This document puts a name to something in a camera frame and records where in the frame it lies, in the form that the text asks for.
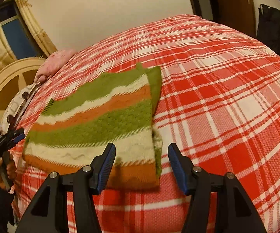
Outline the person's left hand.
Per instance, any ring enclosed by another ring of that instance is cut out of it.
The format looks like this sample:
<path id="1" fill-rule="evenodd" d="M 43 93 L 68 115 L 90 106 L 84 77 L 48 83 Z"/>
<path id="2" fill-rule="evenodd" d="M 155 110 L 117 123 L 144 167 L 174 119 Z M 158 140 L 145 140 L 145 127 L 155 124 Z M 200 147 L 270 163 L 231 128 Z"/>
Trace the person's left hand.
<path id="1" fill-rule="evenodd" d="M 11 153 L 4 152 L 0 157 L 0 188 L 9 192 L 17 177 L 17 168 Z"/>

